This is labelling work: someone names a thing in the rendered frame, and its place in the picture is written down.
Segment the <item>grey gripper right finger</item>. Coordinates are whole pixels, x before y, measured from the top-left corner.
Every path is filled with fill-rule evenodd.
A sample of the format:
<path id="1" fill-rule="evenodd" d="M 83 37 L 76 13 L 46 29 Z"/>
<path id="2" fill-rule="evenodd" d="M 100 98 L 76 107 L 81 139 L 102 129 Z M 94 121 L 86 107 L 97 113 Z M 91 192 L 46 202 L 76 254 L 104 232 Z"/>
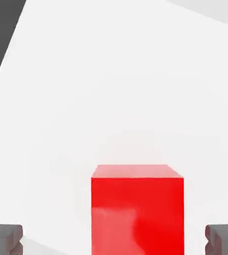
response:
<path id="1" fill-rule="evenodd" d="M 205 255 L 228 255 L 228 224 L 206 225 Z"/>

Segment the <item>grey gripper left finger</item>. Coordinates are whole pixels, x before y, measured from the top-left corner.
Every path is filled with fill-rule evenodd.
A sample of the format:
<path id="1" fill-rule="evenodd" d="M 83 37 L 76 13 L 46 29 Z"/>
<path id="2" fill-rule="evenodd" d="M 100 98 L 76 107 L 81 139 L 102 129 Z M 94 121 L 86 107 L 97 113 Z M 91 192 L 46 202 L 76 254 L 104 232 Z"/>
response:
<path id="1" fill-rule="evenodd" d="M 0 224 L 0 255 L 23 255 L 22 225 Z"/>

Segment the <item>small red cube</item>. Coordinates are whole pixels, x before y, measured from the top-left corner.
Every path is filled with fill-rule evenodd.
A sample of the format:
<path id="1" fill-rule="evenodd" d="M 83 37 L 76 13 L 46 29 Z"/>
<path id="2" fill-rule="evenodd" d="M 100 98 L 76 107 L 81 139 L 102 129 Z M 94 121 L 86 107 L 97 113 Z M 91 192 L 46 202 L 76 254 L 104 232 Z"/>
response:
<path id="1" fill-rule="evenodd" d="M 92 255 L 184 255 L 184 178 L 168 165 L 99 165 Z"/>

